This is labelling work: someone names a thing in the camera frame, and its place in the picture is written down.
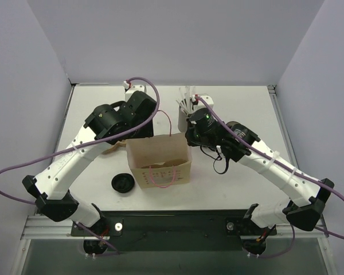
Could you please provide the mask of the beige pink paper bag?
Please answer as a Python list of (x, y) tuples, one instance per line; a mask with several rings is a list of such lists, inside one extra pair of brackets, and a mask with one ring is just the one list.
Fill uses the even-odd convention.
[(128, 139), (128, 166), (140, 188), (168, 188), (190, 182), (191, 149), (183, 133)]

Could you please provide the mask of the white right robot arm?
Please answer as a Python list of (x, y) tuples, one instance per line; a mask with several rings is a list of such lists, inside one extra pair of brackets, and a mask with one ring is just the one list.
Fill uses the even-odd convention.
[(236, 121), (221, 125), (207, 108), (202, 108), (187, 119), (185, 138), (189, 146), (220, 150), (227, 162), (253, 169), (288, 195), (289, 200), (273, 206), (253, 204), (243, 219), (246, 232), (254, 234), (283, 223), (303, 231), (315, 228), (330, 192), (298, 177), (299, 170), (249, 128)]

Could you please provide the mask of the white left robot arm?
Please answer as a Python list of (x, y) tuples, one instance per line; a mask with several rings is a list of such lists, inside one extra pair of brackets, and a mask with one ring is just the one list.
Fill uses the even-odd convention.
[(152, 137), (152, 122), (134, 132), (130, 129), (147, 120), (156, 106), (152, 97), (135, 91), (127, 101), (96, 107), (68, 146), (71, 152), (60, 156), (43, 172), (23, 178), (22, 184), (35, 198), (40, 213), (55, 222), (69, 218), (82, 223), (91, 235), (101, 234), (107, 223), (99, 208), (76, 198), (69, 188), (101, 153), (116, 142)]

